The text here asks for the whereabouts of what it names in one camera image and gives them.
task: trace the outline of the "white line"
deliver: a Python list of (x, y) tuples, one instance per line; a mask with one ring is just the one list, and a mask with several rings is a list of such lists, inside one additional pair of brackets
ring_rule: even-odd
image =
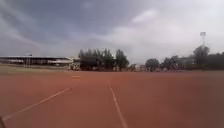
[(119, 118), (120, 118), (120, 120), (121, 120), (121, 123), (122, 123), (122, 125), (123, 125), (123, 128), (128, 128), (128, 125), (127, 125), (127, 123), (125, 122), (125, 119), (124, 119), (124, 117), (123, 117), (123, 115), (122, 115), (122, 113), (121, 113), (121, 109), (120, 109), (120, 107), (119, 107), (119, 105), (118, 105), (118, 102), (117, 102), (117, 98), (116, 98), (116, 96), (115, 96), (115, 93), (114, 93), (114, 91), (113, 91), (113, 89), (112, 89), (112, 87), (111, 87), (111, 83), (110, 83), (110, 81), (108, 81), (108, 84), (109, 84), (109, 87), (110, 87), (110, 91), (111, 91), (111, 93), (112, 93), (112, 95), (113, 95), (113, 100), (114, 100), (115, 106), (116, 106), (116, 108), (117, 108), (117, 113), (118, 113), (118, 116), (119, 116)]
[(71, 87), (69, 87), (69, 88), (66, 88), (66, 89), (64, 89), (64, 90), (61, 90), (61, 91), (59, 91), (59, 92), (57, 92), (57, 93), (55, 93), (55, 94), (53, 94), (53, 95), (51, 95), (51, 96), (48, 96), (47, 98), (45, 98), (45, 99), (43, 99), (43, 100), (41, 100), (41, 101), (39, 101), (39, 102), (37, 102), (37, 103), (34, 103), (34, 104), (32, 104), (32, 105), (29, 105), (29, 106), (27, 106), (27, 107), (25, 107), (25, 108), (23, 108), (23, 109), (21, 109), (21, 110), (15, 112), (15, 113), (12, 113), (12, 114), (10, 114), (10, 115), (8, 115), (8, 116), (5, 116), (5, 117), (3, 117), (2, 120), (3, 120), (3, 121), (7, 121), (7, 120), (13, 118), (13, 117), (16, 116), (16, 115), (19, 115), (19, 114), (21, 114), (21, 113), (23, 113), (23, 112), (26, 112), (26, 111), (28, 111), (28, 110), (30, 110), (30, 109), (32, 109), (32, 108), (34, 108), (34, 107), (36, 107), (36, 106), (38, 106), (38, 105), (40, 105), (40, 104), (46, 102), (46, 101), (48, 101), (48, 100), (51, 100), (52, 98), (54, 98), (54, 97), (56, 97), (56, 96), (58, 96), (58, 95), (60, 95), (60, 94), (62, 94), (62, 93), (65, 93), (66, 91), (68, 91), (68, 90), (74, 88), (75, 86), (76, 86), (76, 85), (73, 85), (73, 86), (71, 86)]

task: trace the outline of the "red clay surface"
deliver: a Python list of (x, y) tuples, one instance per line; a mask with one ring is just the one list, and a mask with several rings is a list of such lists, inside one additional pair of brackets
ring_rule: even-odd
[(224, 127), (224, 72), (1, 75), (0, 115), (74, 85), (5, 119), (7, 128), (125, 128), (124, 122), (127, 128)]

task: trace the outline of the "red running track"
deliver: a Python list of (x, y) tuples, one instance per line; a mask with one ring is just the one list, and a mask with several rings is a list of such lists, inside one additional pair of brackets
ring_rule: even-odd
[(7, 128), (222, 128), (224, 73), (97, 73), (0, 77)]

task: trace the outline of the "low building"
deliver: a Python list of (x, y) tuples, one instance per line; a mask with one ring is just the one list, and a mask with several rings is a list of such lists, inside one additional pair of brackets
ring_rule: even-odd
[(103, 61), (97, 57), (83, 57), (80, 59), (81, 70), (101, 70)]
[(72, 60), (66, 57), (0, 57), (0, 62), (5, 64), (18, 65), (49, 65), (49, 66), (66, 66), (72, 63)]
[(73, 59), (73, 63), (72, 63), (73, 70), (75, 71), (81, 70), (80, 65), (81, 65), (80, 59)]
[(137, 65), (135, 66), (135, 70), (136, 70), (137, 72), (144, 72), (144, 71), (146, 71), (146, 67), (145, 67), (145, 65), (137, 64)]

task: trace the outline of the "cloudy sky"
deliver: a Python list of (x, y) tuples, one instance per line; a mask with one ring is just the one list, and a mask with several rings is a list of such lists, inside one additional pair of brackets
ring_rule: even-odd
[(223, 0), (0, 0), (0, 56), (120, 48), (131, 62), (224, 51)]

